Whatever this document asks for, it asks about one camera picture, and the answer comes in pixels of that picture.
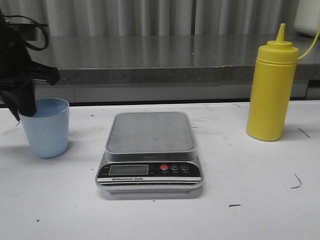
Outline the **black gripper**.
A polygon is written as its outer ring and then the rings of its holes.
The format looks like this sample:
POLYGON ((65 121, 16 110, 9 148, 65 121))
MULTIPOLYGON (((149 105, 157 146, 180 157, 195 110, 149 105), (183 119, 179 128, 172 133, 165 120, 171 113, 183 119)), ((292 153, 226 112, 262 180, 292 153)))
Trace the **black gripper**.
POLYGON ((43 51, 49 46, 46 25, 23 15, 0 14, 0 84, 20 83, 17 88, 0 88, 0 100, 9 108, 19 122, 19 113, 32 117, 36 112, 35 84, 42 81, 54 86, 61 76, 56 67, 47 66, 32 60, 28 49, 43 51), (7 18, 24 18, 30 27, 40 29, 44 45, 37 47, 28 43, 19 32, 20 24, 8 23, 7 18))

